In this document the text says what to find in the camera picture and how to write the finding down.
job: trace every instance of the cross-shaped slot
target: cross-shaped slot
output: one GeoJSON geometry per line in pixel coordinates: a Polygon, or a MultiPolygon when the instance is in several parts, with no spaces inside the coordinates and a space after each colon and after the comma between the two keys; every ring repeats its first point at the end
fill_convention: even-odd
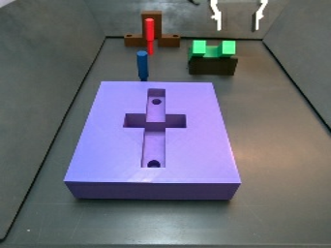
{"type": "Polygon", "coordinates": [[[143,128],[142,168],[165,168],[165,128],[185,128],[184,114],[165,114],[165,89],[147,89],[145,113],[125,113],[123,128],[143,128]]]}

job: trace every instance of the purple block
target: purple block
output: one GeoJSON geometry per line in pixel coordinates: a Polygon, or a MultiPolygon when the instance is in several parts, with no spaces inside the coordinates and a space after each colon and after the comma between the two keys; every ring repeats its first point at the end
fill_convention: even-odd
{"type": "Polygon", "coordinates": [[[63,183],[79,199],[229,200],[240,177],[212,83],[103,81],[63,183]]]}

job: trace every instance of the brown block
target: brown block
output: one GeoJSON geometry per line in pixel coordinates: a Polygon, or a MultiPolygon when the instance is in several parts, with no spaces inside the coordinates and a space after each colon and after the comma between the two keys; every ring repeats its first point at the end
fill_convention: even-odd
{"type": "Polygon", "coordinates": [[[153,38],[161,37],[161,12],[160,11],[142,11],[141,12],[141,25],[142,25],[142,37],[145,37],[145,19],[153,19],[153,38]]]}
{"type": "Polygon", "coordinates": [[[181,37],[180,35],[161,35],[161,38],[157,40],[158,47],[180,47],[181,37]]]}
{"type": "Polygon", "coordinates": [[[188,73],[190,75],[222,75],[233,76],[237,58],[202,58],[190,57],[188,61],[188,73]]]}
{"type": "Polygon", "coordinates": [[[142,35],[126,34],[123,36],[123,46],[125,47],[145,47],[145,39],[142,35]]]}

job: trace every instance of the red peg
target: red peg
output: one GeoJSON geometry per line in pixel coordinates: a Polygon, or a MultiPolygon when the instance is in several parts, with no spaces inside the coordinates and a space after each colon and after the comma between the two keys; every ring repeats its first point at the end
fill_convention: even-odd
{"type": "Polygon", "coordinates": [[[151,41],[153,41],[153,19],[146,18],[143,20],[143,29],[145,29],[145,40],[146,40],[146,53],[151,55],[151,41]]]}

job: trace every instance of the circular hole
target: circular hole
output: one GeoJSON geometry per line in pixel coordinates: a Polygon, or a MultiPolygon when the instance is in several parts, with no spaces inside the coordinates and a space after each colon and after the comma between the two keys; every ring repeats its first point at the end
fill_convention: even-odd
{"type": "Polygon", "coordinates": [[[151,99],[150,102],[154,104],[154,105],[158,105],[161,103],[161,101],[158,99],[151,99]]]}
{"type": "Polygon", "coordinates": [[[146,164],[147,168],[160,168],[160,162],[157,160],[150,160],[146,164]]]}

